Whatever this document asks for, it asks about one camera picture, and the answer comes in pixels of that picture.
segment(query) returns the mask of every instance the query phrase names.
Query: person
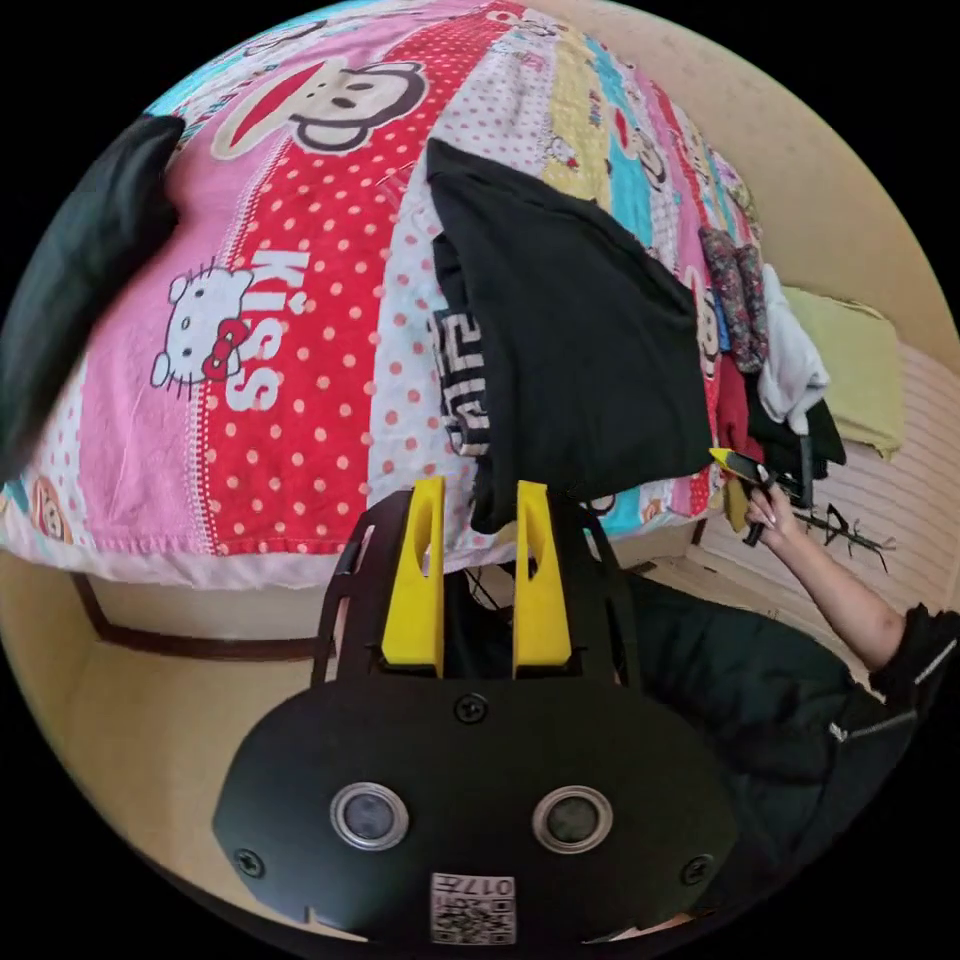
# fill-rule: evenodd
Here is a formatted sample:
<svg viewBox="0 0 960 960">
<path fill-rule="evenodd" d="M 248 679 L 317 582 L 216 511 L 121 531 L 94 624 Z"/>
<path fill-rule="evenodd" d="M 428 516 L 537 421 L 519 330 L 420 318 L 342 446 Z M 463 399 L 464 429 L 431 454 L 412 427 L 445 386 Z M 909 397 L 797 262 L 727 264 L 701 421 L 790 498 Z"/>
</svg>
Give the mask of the person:
<svg viewBox="0 0 960 960">
<path fill-rule="evenodd" d="M 740 838 L 694 918 L 773 892 L 849 827 L 929 712 L 960 637 L 956 612 L 901 614 L 837 563 L 779 487 L 755 490 L 747 517 L 871 689 L 783 623 L 628 577 L 644 690 L 699 731 L 734 799 Z"/>
</svg>

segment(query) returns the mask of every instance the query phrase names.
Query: hand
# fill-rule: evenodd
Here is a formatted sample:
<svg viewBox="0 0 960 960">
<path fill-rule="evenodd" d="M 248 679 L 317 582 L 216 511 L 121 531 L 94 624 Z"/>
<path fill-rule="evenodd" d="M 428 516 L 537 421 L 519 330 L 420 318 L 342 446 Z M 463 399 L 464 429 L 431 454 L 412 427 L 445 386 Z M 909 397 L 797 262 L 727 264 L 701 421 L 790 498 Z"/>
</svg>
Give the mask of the hand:
<svg viewBox="0 0 960 960">
<path fill-rule="evenodd" d="M 747 507 L 747 520 L 763 524 L 765 529 L 760 540 L 774 553 L 802 535 L 789 498 L 776 484 L 767 492 L 760 487 L 754 489 Z"/>
</svg>

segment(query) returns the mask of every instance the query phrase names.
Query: black pillow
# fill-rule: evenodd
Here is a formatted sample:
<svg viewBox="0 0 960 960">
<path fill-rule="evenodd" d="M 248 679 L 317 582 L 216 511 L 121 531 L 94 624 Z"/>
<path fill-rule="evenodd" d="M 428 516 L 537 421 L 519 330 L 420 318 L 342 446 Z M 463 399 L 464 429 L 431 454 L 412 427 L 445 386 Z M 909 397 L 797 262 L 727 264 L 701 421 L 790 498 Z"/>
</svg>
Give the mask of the black pillow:
<svg viewBox="0 0 960 960">
<path fill-rule="evenodd" d="M 138 117 L 57 211 L 0 329 L 0 481 L 20 475 L 97 321 L 163 246 L 179 117 Z"/>
</svg>

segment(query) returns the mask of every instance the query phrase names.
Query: screw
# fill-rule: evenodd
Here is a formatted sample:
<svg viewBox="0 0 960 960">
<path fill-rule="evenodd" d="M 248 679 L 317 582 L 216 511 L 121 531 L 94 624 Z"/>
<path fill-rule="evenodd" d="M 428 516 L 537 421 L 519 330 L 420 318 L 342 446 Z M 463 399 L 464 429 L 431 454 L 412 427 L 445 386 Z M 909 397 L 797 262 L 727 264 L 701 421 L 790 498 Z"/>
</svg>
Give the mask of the screw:
<svg viewBox="0 0 960 960">
<path fill-rule="evenodd" d="M 453 713 L 461 723 L 480 723 L 487 715 L 487 701 L 478 693 L 465 694 L 454 704 Z"/>
<path fill-rule="evenodd" d="M 698 883 L 703 883 L 713 865 L 713 857 L 709 853 L 700 857 L 694 857 L 681 871 L 680 882 L 685 887 L 695 887 Z"/>
<path fill-rule="evenodd" d="M 263 861 L 252 850 L 237 850 L 233 855 L 233 862 L 237 869 L 251 880 L 259 880 L 263 876 Z"/>
</svg>

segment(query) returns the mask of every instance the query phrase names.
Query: qr code sticker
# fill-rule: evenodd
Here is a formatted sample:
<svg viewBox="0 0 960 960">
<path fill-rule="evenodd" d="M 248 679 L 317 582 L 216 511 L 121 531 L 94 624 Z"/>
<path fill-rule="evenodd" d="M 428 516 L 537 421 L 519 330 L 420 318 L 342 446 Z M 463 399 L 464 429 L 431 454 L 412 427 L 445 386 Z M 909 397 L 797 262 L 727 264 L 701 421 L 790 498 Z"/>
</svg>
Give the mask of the qr code sticker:
<svg viewBox="0 0 960 960">
<path fill-rule="evenodd" d="M 517 942 L 513 877 L 435 873 L 430 891 L 434 943 L 507 946 Z"/>
</svg>

